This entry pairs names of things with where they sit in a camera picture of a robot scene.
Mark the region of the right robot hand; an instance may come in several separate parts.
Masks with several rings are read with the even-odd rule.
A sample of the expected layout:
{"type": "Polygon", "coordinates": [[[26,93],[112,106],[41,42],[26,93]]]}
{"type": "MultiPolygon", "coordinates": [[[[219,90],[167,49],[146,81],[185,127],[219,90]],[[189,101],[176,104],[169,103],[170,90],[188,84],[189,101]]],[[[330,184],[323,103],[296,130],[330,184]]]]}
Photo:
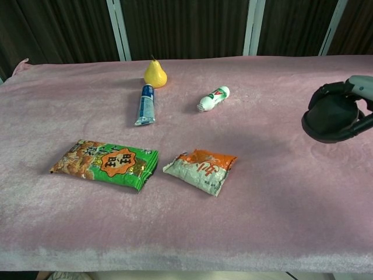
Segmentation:
{"type": "Polygon", "coordinates": [[[353,75],[344,82],[328,83],[312,95],[301,124],[314,140],[326,144],[346,141],[372,128],[372,114],[365,115],[359,100],[372,111],[372,77],[353,75]]]}

